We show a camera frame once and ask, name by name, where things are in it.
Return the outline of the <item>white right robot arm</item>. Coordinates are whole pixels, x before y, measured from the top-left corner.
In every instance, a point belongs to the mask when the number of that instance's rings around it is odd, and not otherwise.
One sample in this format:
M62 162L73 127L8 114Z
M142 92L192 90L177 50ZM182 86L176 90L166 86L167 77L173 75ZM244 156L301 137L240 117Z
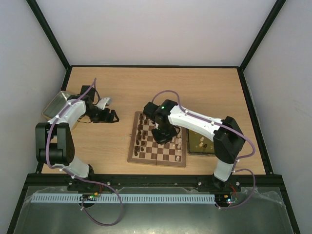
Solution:
M155 124L152 136L158 144L165 144L177 136L178 127L208 138L214 144L214 154L218 159L212 176L213 187L223 191L229 186L235 160L246 141L232 117L220 119L204 116L169 99L161 105L148 102L143 114Z

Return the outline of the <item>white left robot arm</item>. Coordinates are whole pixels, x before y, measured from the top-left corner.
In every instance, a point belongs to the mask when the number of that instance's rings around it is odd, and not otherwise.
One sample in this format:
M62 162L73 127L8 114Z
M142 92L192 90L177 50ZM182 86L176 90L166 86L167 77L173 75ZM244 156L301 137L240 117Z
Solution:
M100 97L94 83L83 85L79 94L63 102L52 101L56 114L35 127L37 161L72 177L89 177L92 166L76 156L71 130L82 117L88 117L91 123L119 122L116 111L108 108L111 102L110 97Z

